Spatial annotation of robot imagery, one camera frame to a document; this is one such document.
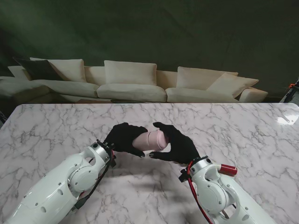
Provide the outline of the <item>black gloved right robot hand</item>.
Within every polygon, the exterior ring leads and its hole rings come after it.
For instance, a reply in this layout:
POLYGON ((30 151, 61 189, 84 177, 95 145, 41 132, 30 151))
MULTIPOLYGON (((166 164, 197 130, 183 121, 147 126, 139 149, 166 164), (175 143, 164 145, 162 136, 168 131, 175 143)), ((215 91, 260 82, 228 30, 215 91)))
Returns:
POLYGON ((189 164, 193 159, 199 157, 199 153, 193 141, 183 135, 173 125, 166 125, 161 122, 155 122, 153 125, 160 129, 168 138, 171 149, 169 152, 153 151, 149 154, 152 159, 163 161, 174 161, 180 164, 189 164))

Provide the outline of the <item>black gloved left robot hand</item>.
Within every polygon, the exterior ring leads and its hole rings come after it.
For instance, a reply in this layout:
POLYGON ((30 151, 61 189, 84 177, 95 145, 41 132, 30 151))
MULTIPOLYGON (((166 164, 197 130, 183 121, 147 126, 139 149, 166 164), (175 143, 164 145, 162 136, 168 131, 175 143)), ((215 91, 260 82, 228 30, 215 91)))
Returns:
POLYGON ((114 125, 104 140, 108 145, 114 145, 114 151, 126 152, 138 157, 144 157, 143 151, 133 146, 133 141, 148 130, 143 126, 129 125, 127 122, 114 125))

